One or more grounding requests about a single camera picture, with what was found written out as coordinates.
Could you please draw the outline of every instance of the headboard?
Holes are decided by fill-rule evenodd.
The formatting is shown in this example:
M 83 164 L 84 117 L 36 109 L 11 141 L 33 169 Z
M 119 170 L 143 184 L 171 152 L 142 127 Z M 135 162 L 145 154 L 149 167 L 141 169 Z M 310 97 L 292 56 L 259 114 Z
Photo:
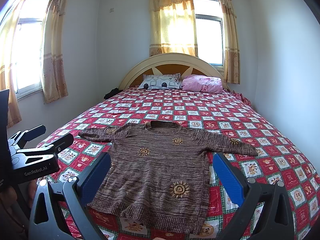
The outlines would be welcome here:
M 181 80 L 190 74 L 219 77 L 223 80 L 222 75 L 214 67 L 197 57 L 181 53 L 164 53 L 149 57 L 135 65 L 125 76 L 119 89 L 140 85 L 143 81 L 143 74 L 165 75 L 175 73 L 181 74 Z M 225 82 L 222 82 L 222 85 L 223 88 L 229 89 Z

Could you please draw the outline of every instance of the white wall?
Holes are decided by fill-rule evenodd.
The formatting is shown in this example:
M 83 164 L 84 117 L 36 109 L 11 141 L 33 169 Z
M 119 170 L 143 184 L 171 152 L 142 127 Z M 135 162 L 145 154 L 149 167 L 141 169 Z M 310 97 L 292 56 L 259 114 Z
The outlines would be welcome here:
M 252 102 L 257 80 L 257 50 L 249 0 L 233 0 L 239 33 L 241 84 L 230 88 Z M 129 70 L 149 57 L 148 0 L 101 0 L 97 28 L 100 96 L 118 87 Z
M 320 25 L 303 0 L 250 0 L 258 41 L 257 111 L 320 171 Z
M 18 101 L 22 121 L 8 136 L 43 124 L 45 135 L 28 143 L 33 147 L 59 127 L 92 107 L 99 96 L 96 64 L 96 27 L 99 0 L 68 0 L 63 26 L 63 63 L 69 95 L 44 104 L 42 92 Z

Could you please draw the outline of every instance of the sweater hem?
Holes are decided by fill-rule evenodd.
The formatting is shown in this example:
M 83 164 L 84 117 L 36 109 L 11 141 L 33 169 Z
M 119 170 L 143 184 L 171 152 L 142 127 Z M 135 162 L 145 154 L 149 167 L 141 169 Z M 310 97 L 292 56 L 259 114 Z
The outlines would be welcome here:
M 94 197 L 89 206 L 99 212 L 138 220 L 149 227 L 167 232 L 198 235 L 205 221 L 205 219 L 158 214 L 141 206 L 126 206 L 121 202 L 111 202 L 99 197 Z

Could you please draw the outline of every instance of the sweater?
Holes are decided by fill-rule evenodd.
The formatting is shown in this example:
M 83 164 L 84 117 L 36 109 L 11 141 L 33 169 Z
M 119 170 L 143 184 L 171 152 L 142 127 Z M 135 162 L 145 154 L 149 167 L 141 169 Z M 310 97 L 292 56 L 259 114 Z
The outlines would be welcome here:
M 163 231 L 199 234 L 209 204 L 207 151 L 257 156 L 253 146 L 173 122 L 87 128 L 112 142 L 111 168 L 89 206 Z

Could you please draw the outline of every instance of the red checkered bedspread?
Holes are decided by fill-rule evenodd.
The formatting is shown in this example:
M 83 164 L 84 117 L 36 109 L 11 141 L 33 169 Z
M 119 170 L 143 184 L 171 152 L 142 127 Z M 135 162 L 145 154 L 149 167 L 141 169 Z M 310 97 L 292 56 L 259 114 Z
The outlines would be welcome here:
M 113 98 L 85 111 L 59 128 L 43 144 L 66 133 L 73 134 L 72 146 L 59 154 L 60 171 L 48 176 L 49 181 L 66 181 L 77 176 L 94 161 L 100 152 L 107 151 L 111 143 L 92 143 L 78 136 L 87 127 L 123 125 L 127 122 L 145 123 L 151 120 L 173 121 L 185 127 L 206 129 L 250 143 L 259 151 L 258 157 L 226 154 L 233 166 L 246 177 L 255 177 L 261 183 L 282 180 L 288 190 L 295 235 L 297 239 L 308 232 L 319 216 L 320 177 L 308 159 L 292 142 L 266 119 L 227 92 L 209 94 L 182 90 L 127 89 Z M 199 236 L 162 232 L 146 227 L 143 222 L 103 214 L 89 209 L 95 222 L 109 240 L 143 240 L 161 237 L 166 240 L 216 238 L 230 221 L 237 205 L 233 204 L 224 187 L 219 183 L 210 162 L 210 196 L 208 217 Z M 263 204 L 255 210 L 243 239 L 252 233 Z M 79 232 L 66 208 L 63 207 L 73 236 Z

